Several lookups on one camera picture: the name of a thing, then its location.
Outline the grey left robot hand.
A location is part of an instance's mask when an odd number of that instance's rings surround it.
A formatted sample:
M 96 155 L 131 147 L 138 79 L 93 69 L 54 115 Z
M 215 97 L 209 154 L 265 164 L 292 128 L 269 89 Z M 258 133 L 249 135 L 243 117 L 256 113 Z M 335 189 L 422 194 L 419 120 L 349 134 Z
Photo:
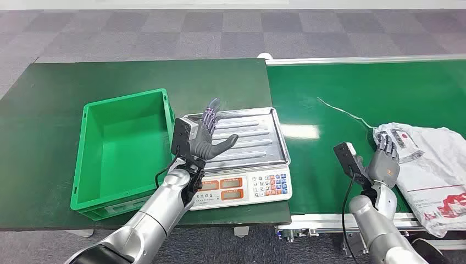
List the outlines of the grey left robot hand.
M 236 134 L 230 135 L 226 140 L 213 145 L 213 133 L 217 125 L 217 112 L 220 108 L 220 99 L 213 98 L 206 106 L 198 125 L 193 140 L 190 140 L 190 154 L 204 161 L 211 160 L 216 156 L 231 149 L 239 139 Z

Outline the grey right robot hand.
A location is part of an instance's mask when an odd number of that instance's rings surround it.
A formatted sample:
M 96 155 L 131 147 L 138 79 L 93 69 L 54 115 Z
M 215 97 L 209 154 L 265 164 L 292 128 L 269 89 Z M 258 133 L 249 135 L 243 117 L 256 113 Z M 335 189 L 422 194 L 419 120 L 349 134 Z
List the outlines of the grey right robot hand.
M 376 149 L 368 167 L 368 175 L 373 181 L 386 184 L 390 189 L 396 185 L 399 173 L 397 146 L 386 132 L 376 133 Z

